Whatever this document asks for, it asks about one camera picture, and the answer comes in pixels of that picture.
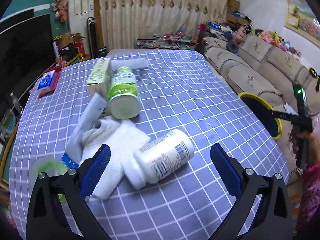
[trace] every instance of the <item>hand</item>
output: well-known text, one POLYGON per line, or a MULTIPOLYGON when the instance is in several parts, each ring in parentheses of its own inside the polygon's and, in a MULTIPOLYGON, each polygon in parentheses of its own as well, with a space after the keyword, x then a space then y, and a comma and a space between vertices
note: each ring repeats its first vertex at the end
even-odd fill
POLYGON ((312 167, 320 162, 320 144, 314 132, 305 130, 302 133, 296 133, 292 129, 290 137, 293 144, 292 148, 295 153, 299 150, 299 138, 307 139, 309 141, 308 167, 312 167))

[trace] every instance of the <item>tower fan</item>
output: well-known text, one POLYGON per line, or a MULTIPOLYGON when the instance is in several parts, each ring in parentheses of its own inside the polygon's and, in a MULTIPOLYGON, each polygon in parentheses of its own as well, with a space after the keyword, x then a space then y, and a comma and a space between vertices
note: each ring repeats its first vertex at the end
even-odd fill
POLYGON ((98 58, 97 36, 96 36, 96 23, 93 17, 87 19, 87 30, 89 37, 89 49, 91 58, 98 58))

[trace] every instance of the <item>barcode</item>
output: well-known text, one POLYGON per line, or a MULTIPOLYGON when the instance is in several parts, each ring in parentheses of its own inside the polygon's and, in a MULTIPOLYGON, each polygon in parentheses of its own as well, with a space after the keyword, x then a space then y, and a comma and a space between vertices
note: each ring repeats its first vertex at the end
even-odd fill
POLYGON ((161 179, 164 179, 166 176, 168 176, 167 169, 166 169, 166 167, 165 167, 163 162, 157 163, 156 166, 157 166, 157 168, 159 169, 159 171, 161 173, 161 176, 162 176, 161 179))
POLYGON ((177 153, 179 154, 180 159, 183 161, 187 157, 186 151, 184 150, 184 148, 182 147, 181 144, 178 144, 175 147, 175 149, 176 149, 177 153))

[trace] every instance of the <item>white pill bottle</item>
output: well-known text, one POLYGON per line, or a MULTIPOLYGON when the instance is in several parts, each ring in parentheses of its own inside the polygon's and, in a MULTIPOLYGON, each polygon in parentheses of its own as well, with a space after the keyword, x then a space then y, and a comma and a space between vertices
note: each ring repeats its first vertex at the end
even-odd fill
POLYGON ((126 177, 135 189, 157 183, 180 168, 195 154, 192 142, 182 131, 174 129, 145 144, 122 162, 126 177))

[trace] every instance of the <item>yellow ring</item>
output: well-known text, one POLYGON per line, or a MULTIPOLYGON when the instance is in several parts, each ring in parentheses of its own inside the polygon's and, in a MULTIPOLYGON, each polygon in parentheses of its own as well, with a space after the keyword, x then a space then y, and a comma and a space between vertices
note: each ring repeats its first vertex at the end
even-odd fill
MULTIPOLYGON (((259 101, 260 103, 262 103, 268 110, 273 110, 271 105, 269 105, 267 101, 263 100, 261 97, 258 97, 257 95, 255 95, 253 93, 242 92, 242 93, 238 94, 238 97, 239 98, 248 97, 248 98, 255 99, 255 100, 259 101)), ((278 126, 278 135, 276 137, 273 137, 273 139, 275 141, 277 141, 282 136, 282 123, 278 118, 275 118, 275 120, 276 120, 276 124, 278 126)))
POLYGON ((309 72, 313 78, 318 78, 318 74, 314 68, 309 68, 309 72))

